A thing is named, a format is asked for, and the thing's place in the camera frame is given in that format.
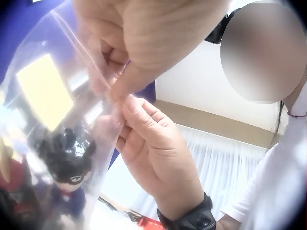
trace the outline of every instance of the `dark hair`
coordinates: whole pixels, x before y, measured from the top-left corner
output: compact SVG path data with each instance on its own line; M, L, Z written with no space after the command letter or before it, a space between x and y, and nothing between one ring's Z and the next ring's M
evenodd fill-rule
M282 116L282 110L284 108L284 103L282 101L279 102L279 112L278 112L278 118L277 118L277 121L276 121L276 128L275 128L275 132L274 132L274 135L273 135L273 139L270 143L270 146L268 148L268 150L270 148L272 148L272 145L276 139L276 137L278 136L278 130L279 130L279 127L280 127L280 122L281 122L281 116Z
M71 129L41 141L38 152L54 180L59 183L79 184L92 169L94 141L77 138Z

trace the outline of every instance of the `black wristwatch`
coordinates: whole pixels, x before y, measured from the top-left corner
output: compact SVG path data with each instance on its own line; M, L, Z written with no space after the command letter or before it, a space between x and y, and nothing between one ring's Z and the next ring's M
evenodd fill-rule
M161 224L166 230L215 230L216 221L211 213L212 201L205 194L202 203L178 220L171 221L157 210Z

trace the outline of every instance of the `yellow paper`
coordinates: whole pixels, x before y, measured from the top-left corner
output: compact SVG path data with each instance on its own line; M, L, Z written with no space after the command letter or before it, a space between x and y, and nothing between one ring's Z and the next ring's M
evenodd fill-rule
M29 64L17 78L26 100L37 118L53 131L73 106L73 102L51 59L46 54Z

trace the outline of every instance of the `plush doll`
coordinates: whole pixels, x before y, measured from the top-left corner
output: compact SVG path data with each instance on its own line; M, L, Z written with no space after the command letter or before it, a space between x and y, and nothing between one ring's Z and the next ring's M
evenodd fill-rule
M81 185L90 176L95 149L94 141L77 138L69 128L40 142L39 157L54 180L48 197L53 219L64 215L82 223L86 199Z

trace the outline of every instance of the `plastic bag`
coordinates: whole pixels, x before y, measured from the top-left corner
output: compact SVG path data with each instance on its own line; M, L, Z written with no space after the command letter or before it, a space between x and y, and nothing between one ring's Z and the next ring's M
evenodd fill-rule
M0 87L0 207L24 229L87 229L122 128L106 96L116 75L81 38L67 1L23 40Z

